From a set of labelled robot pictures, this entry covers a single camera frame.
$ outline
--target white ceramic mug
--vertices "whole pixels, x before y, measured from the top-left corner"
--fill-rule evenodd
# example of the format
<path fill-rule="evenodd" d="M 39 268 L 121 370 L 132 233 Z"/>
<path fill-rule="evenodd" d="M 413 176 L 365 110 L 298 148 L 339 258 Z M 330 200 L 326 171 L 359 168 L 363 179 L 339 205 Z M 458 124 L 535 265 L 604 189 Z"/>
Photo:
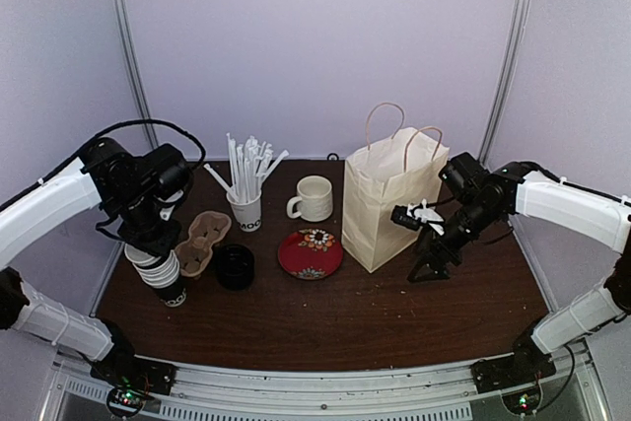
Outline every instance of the white ceramic mug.
<path fill-rule="evenodd" d="M 333 185 L 323 176 L 307 176 L 298 181 L 298 195 L 287 202 L 287 216 L 320 222 L 333 213 Z"/>

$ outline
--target floral pattern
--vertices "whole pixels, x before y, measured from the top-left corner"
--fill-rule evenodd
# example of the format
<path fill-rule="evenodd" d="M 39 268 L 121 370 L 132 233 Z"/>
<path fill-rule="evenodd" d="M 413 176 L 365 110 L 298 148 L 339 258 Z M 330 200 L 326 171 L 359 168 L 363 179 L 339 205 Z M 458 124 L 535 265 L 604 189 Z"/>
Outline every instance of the floral pattern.
<path fill-rule="evenodd" d="M 307 246 L 313 251 L 328 251 L 335 244 L 335 237 L 321 229 L 303 229 L 299 231 L 305 236 L 298 246 Z"/>
<path fill-rule="evenodd" d="M 292 271 L 292 275 L 302 278 L 303 280 L 317 280 L 326 275 L 326 272 L 324 270 L 316 270 L 310 266 L 304 270 Z"/>

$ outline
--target white paper bag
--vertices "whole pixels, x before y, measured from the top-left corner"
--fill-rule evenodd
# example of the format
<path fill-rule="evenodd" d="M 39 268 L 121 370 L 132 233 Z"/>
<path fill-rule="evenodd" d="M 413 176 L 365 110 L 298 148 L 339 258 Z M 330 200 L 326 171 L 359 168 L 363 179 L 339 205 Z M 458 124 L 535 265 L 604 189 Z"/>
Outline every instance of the white paper bag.
<path fill-rule="evenodd" d="M 368 146 L 349 156 L 344 170 L 342 245 L 371 273 L 417 239 L 418 233 L 390 220 L 392 209 L 423 199 L 437 201 L 441 190 L 438 173 L 449 154 L 449 148 L 442 145 L 443 132 L 436 127 L 399 126 L 391 137 L 371 144 L 370 119 L 382 105 L 395 106 L 404 117 L 396 104 L 377 105 L 366 123 Z M 425 130 L 438 131 L 439 140 L 422 133 Z"/>

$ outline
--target dark brown tabletop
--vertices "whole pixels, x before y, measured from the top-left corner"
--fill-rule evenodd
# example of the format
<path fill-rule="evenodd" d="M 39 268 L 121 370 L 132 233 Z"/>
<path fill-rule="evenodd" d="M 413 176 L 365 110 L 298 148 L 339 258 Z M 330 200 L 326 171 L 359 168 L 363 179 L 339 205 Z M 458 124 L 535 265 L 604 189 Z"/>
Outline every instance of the dark brown tabletop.
<path fill-rule="evenodd" d="M 214 164 L 227 175 L 225 163 Z M 411 248 L 373 274 L 350 255 L 329 278 L 302 281 L 285 273 L 277 248 L 294 231 L 312 227 L 285 215 L 287 200 L 306 175 L 333 183 L 333 216 L 317 226 L 341 237 L 343 162 L 283 162 L 263 189 L 262 227 L 233 226 L 225 243 L 249 247 L 256 276 L 242 292 L 223 289 L 212 267 L 187 280 L 179 308 L 164 306 L 124 257 L 98 316 L 116 322 L 142 355 L 235 369 L 346 371 L 417 367 L 488 357 L 511 344 L 547 310 L 526 260 L 510 236 L 492 246 L 468 245 L 464 264 L 448 281 L 409 284 Z M 457 204 L 443 206 L 449 215 Z M 200 212 L 231 215 L 225 192 L 197 171 L 188 200 L 176 211 L 186 229 Z M 503 224 L 483 239 L 506 231 Z"/>

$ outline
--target black round container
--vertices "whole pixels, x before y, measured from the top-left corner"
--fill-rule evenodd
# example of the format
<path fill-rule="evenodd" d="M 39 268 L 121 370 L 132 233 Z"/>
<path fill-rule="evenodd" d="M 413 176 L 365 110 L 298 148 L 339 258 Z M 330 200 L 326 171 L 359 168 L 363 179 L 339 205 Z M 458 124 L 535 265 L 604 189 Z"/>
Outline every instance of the black round container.
<path fill-rule="evenodd" d="M 230 244 L 215 250 L 217 281 L 227 290 L 244 290 L 254 280 L 254 255 L 246 246 Z"/>

